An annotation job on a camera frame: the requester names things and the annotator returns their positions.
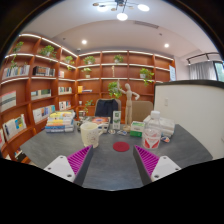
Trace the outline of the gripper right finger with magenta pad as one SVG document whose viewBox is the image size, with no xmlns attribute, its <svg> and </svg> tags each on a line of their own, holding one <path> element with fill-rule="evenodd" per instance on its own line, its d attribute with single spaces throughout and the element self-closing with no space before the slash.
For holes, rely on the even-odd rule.
<svg viewBox="0 0 224 224">
<path fill-rule="evenodd" d="M 133 156 L 144 185 L 180 170 L 168 156 L 159 157 L 138 145 L 133 148 Z"/>
</svg>

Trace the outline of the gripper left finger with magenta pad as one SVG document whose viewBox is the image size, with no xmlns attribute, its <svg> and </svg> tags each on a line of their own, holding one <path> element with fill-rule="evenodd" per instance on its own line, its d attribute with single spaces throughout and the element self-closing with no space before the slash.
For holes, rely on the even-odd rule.
<svg viewBox="0 0 224 224">
<path fill-rule="evenodd" d="M 44 170 L 82 186 L 92 156 L 93 146 L 89 145 L 69 156 L 58 156 Z"/>
</svg>

